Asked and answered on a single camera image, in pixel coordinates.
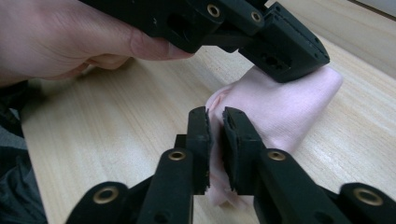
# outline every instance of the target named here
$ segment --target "dark clothing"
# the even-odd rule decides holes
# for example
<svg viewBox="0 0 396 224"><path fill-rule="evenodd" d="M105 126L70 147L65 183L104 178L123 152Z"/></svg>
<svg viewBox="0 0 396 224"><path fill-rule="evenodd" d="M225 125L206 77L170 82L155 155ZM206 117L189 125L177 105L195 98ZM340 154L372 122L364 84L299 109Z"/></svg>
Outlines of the dark clothing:
<svg viewBox="0 0 396 224"><path fill-rule="evenodd" d="M0 223L47 223L19 111L27 82L0 89Z"/></svg>

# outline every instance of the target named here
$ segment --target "wood grain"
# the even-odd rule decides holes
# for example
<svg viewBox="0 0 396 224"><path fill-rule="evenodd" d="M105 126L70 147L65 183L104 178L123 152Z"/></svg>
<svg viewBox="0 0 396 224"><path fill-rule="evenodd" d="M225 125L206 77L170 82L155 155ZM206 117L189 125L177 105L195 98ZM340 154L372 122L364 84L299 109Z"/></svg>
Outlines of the wood grain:
<svg viewBox="0 0 396 224"><path fill-rule="evenodd" d="M314 9L340 7L340 16L349 15L342 14L341 1L311 2ZM310 16L322 20L326 13ZM396 81L349 52L339 37L333 41L339 31L322 29L330 34L321 38L330 66L345 82L293 156L327 189L337 192L346 182L360 181L396 199ZM390 35L384 42L395 40ZM394 60L389 54L387 59ZM116 71L95 68L84 77L32 82L36 92L22 113L22 126L49 223L64 223L98 183L131 187L152 175L176 134L186 132L188 112L251 65L238 54L205 47L188 60L131 60ZM194 223L248 224L257 218L252 207L213 207L196 197Z"/></svg>
<svg viewBox="0 0 396 224"><path fill-rule="evenodd" d="M348 0L278 2L310 30L396 78L394 18L385 17Z"/></svg>

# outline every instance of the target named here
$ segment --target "brass screw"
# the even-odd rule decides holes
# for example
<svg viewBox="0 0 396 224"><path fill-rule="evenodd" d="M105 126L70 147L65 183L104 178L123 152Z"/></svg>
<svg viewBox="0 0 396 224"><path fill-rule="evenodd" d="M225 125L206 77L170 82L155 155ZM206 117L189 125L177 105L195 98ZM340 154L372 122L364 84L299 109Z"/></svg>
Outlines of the brass screw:
<svg viewBox="0 0 396 224"><path fill-rule="evenodd" d="M379 206L384 203L381 197L369 189L357 188L353 190L353 195L363 203L370 204L372 206Z"/></svg>
<svg viewBox="0 0 396 224"><path fill-rule="evenodd" d="M102 189L99 189L93 195L93 201L99 204L110 203L111 201L115 200L118 196L119 196L119 190L116 187L114 186L104 187Z"/></svg>
<svg viewBox="0 0 396 224"><path fill-rule="evenodd" d="M256 22L260 22L262 20L262 16L258 12L251 12L251 19L253 19Z"/></svg>
<svg viewBox="0 0 396 224"><path fill-rule="evenodd" d="M283 161L286 159L285 154L277 151L268 152L268 157L273 159L274 161Z"/></svg>
<svg viewBox="0 0 396 224"><path fill-rule="evenodd" d="M174 151L168 155L168 158L172 161L182 161L186 158L186 153L181 151Z"/></svg>
<svg viewBox="0 0 396 224"><path fill-rule="evenodd" d="M213 4L207 5L207 12L209 12L212 17L217 18L220 16L220 9Z"/></svg>

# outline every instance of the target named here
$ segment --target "black plastic part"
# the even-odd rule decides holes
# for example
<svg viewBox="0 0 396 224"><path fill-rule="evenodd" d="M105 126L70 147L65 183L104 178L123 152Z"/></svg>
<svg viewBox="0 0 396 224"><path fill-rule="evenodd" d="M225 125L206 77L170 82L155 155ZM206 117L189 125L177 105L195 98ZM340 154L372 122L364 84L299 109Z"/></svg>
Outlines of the black plastic part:
<svg viewBox="0 0 396 224"><path fill-rule="evenodd" d="M265 26L260 34L239 52L275 81L289 82L329 63L319 39L279 3L263 16Z"/></svg>
<svg viewBox="0 0 396 224"><path fill-rule="evenodd" d="M273 148L263 150L257 170L262 181L259 189L268 193L257 192L256 197L271 195L276 206L273 209L279 212L282 223L350 223L289 153ZM260 209L256 213L262 217L271 216L271 210L255 208Z"/></svg>
<svg viewBox="0 0 396 224"><path fill-rule="evenodd" d="M192 152L193 185L195 195L204 195L209 187L209 157L212 148L210 122L205 107L193 109L189 114L186 149Z"/></svg>
<svg viewBox="0 0 396 224"><path fill-rule="evenodd" d="M223 120L223 160L230 186L239 195L253 195L257 178L253 164L265 146L241 110L225 107Z"/></svg>
<svg viewBox="0 0 396 224"><path fill-rule="evenodd" d="M321 188L289 153L265 148L244 112L226 107L223 118L231 186L254 196L261 224L396 223L396 202L382 191L361 183L344 185L340 194ZM208 181L208 123L204 107L192 110L188 134L162 154L154 176L131 189L116 182L93 187L66 223L192 223L193 194Z"/></svg>
<svg viewBox="0 0 396 224"><path fill-rule="evenodd" d="M161 156L143 202L138 224L192 223L192 153L184 148Z"/></svg>
<svg viewBox="0 0 396 224"><path fill-rule="evenodd" d="M318 38L279 3L262 0L82 0L194 53L203 45L239 49L278 82L303 77L330 61Z"/></svg>
<svg viewBox="0 0 396 224"><path fill-rule="evenodd" d="M396 223L396 202L371 186L345 184L335 202L353 223Z"/></svg>
<svg viewBox="0 0 396 224"><path fill-rule="evenodd" d="M129 212L128 188L117 182L105 182L91 188L78 202L67 224L121 223Z"/></svg>

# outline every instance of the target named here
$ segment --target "finger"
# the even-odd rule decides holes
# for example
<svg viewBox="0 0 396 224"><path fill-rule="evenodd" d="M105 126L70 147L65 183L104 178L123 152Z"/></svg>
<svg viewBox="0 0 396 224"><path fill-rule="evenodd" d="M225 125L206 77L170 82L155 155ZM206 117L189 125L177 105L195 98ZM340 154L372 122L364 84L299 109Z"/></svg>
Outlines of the finger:
<svg viewBox="0 0 396 224"><path fill-rule="evenodd" d="M122 66L126 61L128 61L128 59L130 59L130 57L114 54L103 54L91 57L85 63L105 69L117 69Z"/></svg>
<svg viewBox="0 0 396 224"><path fill-rule="evenodd" d="M56 20L65 35L87 56L110 53L147 60L187 58L191 54L161 38L151 38L124 22L79 1L67 1L73 10L58 11Z"/></svg>
<svg viewBox="0 0 396 224"><path fill-rule="evenodd" d="M66 73L63 73L63 74L61 74L59 76L56 76L56 77L43 77L43 79L46 79L46 80L60 80L60 79L68 78L68 77L76 77L76 76L79 76L88 66L89 66L89 64L83 63L80 66L78 66L78 67L76 67L76 68L74 68L74 69L72 69L72 70L70 70L70 71L68 71Z"/></svg>

